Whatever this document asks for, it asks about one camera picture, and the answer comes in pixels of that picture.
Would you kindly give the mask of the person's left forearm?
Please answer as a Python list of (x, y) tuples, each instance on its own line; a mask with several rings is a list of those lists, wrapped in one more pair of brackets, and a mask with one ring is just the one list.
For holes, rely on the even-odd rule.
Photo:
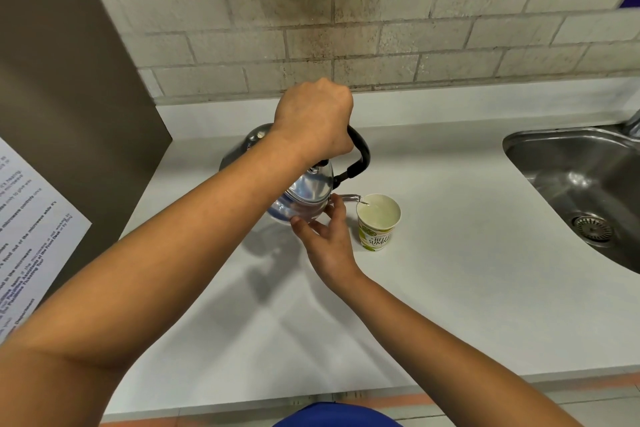
[(124, 375), (338, 138), (265, 139), (111, 246), (0, 346), (0, 427), (97, 427)]

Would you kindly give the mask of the person's right forearm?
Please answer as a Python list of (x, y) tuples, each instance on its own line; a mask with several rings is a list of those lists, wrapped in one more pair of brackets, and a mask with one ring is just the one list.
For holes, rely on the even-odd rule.
[(456, 427), (583, 427), (521, 377), (365, 275), (332, 287)]

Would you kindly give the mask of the white printed paper notice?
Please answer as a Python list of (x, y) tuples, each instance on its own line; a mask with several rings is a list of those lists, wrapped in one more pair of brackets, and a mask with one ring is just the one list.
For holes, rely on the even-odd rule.
[(35, 311), (91, 226), (0, 138), (0, 344)]

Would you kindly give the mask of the white paper cup green print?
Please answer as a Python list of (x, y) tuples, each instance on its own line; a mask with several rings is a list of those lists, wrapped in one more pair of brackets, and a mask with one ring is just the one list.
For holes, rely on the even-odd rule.
[(360, 245), (370, 251), (382, 250), (401, 220), (399, 204), (384, 194), (368, 194), (356, 205)]

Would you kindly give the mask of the person's blue clothing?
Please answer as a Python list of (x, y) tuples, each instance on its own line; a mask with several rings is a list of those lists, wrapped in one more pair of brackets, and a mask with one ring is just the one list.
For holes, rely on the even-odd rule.
[(316, 402), (278, 421), (273, 427), (402, 427), (377, 410), (337, 402)]

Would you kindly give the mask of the brown cabinet side panel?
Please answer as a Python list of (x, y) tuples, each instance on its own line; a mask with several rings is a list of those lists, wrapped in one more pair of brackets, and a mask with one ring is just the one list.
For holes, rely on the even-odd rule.
[(101, 0), (0, 0), (0, 138), (92, 223), (40, 303), (120, 238), (172, 142)]

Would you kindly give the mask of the person's right hand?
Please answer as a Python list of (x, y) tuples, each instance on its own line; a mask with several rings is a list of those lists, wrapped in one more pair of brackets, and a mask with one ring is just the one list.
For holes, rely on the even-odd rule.
[(309, 261), (323, 283), (337, 295), (363, 276), (356, 264), (347, 224), (347, 211), (343, 199), (332, 194), (324, 208), (330, 218), (327, 225), (316, 220), (308, 224), (316, 232), (315, 245), (304, 245)]

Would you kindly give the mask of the person's left hand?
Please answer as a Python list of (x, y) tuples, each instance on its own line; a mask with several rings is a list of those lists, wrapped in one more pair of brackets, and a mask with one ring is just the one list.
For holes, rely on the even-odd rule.
[(327, 78), (300, 83), (278, 102), (269, 139), (306, 165), (346, 155), (355, 146), (348, 135), (353, 106), (353, 95), (344, 85)]

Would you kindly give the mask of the steel kettle with black handle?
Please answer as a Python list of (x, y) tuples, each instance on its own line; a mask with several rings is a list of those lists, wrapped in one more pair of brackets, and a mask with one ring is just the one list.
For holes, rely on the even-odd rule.
[[(225, 154), (218, 171), (228, 167), (263, 140), (272, 126), (272, 123), (267, 123), (254, 128), (244, 140)], [(348, 126), (347, 131), (354, 147), (360, 152), (360, 158), (340, 174), (334, 174), (332, 163), (328, 159), (310, 167), (268, 208), (267, 213), (274, 220), (289, 223), (295, 216), (308, 223), (316, 220), (324, 212), (335, 190), (344, 181), (355, 178), (369, 167), (371, 152), (368, 144), (352, 126)]]

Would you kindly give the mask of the round metal sink strainer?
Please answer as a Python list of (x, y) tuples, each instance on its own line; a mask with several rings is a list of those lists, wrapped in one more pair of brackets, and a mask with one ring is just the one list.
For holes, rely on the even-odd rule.
[(573, 233), (586, 244), (596, 248), (619, 246), (619, 234), (616, 225), (593, 213), (572, 213), (566, 222)]

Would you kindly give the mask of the stainless steel sink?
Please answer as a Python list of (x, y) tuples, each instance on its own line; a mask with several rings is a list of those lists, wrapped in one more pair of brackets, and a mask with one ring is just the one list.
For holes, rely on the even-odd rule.
[(616, 126), (522, 131), (502, 148), (567, 226), (573, 213), (612, 221), (619, 246), (590, 247), (640, 275), (640, 137)]

